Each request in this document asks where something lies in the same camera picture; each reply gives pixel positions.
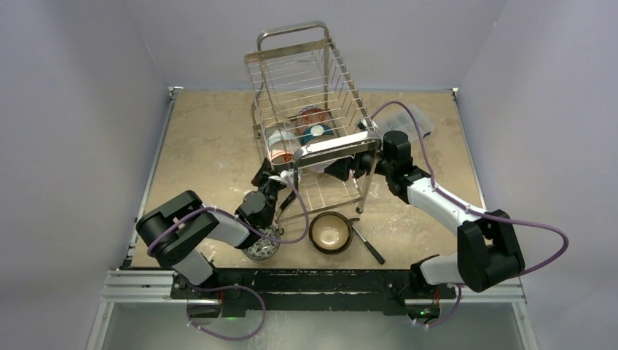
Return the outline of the orange floral patterned bowl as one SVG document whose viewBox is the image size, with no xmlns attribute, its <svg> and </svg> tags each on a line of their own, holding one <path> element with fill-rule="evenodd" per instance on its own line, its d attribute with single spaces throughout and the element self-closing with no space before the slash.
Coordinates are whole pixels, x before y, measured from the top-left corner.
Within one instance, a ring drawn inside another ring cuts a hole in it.
<svg viewBox="0 0 618 350">
<path fill-rule="evenodd" d="M 273 165 L 281 165 L 293 161 L 294 153 L 289 149 L 274 149 L 269 154 L 269 161 Z"/>
</svg>

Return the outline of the stainless steel dish rack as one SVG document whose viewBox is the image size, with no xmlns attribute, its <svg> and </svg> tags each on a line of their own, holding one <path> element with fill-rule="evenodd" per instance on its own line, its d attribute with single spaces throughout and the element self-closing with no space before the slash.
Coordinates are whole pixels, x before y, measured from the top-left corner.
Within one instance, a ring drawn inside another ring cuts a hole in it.
<svg viewBox="0 0 618 350">
<path fill-rule="evenodd" d="M 263 31 L 244 63 L 259 155 L 294 174 L 275 225 L 348 206 L 362 213 L 381 138 L 326 23 Z"/>
</svg>

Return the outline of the white and teal bowl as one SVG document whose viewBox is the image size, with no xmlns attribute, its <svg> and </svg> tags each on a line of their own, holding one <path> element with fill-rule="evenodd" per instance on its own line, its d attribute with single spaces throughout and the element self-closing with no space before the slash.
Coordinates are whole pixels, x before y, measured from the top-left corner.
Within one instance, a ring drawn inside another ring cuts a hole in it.
<svg viewBox="0 0 618 350">
<path fill-rule="evenodd" d="M 327 124 L 316 124 L 307 127 L 301 135 L 301 145 L 330 140 L 335 137 L 334 131 Z"/>
</svg>

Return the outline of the black and white patterned bowl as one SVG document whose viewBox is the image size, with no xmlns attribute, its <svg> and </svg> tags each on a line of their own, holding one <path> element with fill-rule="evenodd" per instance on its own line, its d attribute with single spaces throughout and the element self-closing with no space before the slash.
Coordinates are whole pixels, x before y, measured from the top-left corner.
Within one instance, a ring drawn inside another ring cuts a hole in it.
<svg viewBox="0 0 618 350">
<path fill-rule="evenodd" d="M 278 251 L 281 245 L 274 241 L 274 239 L 281 239 L 281 235 L 276 226 L 271 225 L 262 232 L 266 235 L 266 238 L 260 237 L 253 245 L 242 250 L 242 253 L 251 260 L 260 261 L 269 259 Z"/>
</svg>

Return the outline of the white bowl with red rim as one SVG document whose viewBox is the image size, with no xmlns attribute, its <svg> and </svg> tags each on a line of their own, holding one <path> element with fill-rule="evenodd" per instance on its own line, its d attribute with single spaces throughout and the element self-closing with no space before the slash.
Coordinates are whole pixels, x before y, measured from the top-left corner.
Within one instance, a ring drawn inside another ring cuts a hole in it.
<svg viewBox="0 0 618 350">
<path fill-rule="evenodd" d="M 335 162 L 336 162 L 336 160 L 327 160 L 327 161 L 324 161 L 324 162 L 321 162 L 321 163 L 313 164 L 313 165 L 309 166 L 308 168 L 312 172 L 314 172 L 314 173 L 322 174 L 322 173 L 324 173 L 324 171 L 325 171 L 325 169 L 327 167 L 329 167 L 330 165 L 332 165 Z"/>
</svg>

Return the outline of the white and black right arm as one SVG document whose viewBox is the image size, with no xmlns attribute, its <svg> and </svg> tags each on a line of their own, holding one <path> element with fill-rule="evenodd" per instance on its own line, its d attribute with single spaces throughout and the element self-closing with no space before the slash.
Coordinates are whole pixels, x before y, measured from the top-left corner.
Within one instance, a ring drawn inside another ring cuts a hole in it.
<svg viewBox="0 0 618 350">
<path fill-rule="evenodd" d="M 409 286 L 415 295 L 425 297 L 439 284 L 464 284 L 483 292 L 525 270 L 509 215 L 502 210 L 486 214 L 467 203 L 456 205 L 454 195 L 440 190 L 430 173 L 414 164 L 406 133 L 385 134 L 375 173 L 385 177 L 393 195 L 430 215 L 456 238 L 454 254 L 430 256 L 411 265 Z"/>
</svg>

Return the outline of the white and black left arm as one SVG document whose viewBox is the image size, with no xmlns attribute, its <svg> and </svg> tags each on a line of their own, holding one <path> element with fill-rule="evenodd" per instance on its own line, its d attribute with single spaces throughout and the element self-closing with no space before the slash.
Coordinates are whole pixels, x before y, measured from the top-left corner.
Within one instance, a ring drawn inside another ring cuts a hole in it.
<svg viewBox="0 0 618 350">
<path fill-rule="evenodd" d="M 197 250 L 203 240 L 225 243 L 253 260 L 266 260 L 278 251 L 281 236 L 273 225 L 275 206 L 287 183 L 266 163 L 251 183 L 256 190 L 245 194 L 234 213 L 208 206 L 196 192 L 186 190 L 136 223 L 147 254 L 160 267 L 182 275 L 199 298 L 209 298 L 217 288 L 214 265 Z"/>
</svg>

